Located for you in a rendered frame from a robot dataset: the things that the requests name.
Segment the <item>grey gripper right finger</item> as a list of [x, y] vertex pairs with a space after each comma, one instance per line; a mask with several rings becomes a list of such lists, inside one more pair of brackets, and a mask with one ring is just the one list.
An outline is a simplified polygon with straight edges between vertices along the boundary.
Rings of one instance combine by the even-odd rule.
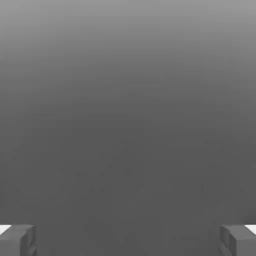
[[221, 225], [220, 256], [256, 256], [256, 224]]

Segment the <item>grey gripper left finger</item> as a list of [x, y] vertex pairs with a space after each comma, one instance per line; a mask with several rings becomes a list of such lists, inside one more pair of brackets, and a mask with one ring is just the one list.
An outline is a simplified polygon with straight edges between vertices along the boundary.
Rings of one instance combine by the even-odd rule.
[[37, 227], [0, 224], [0, 256], [38, 256]]

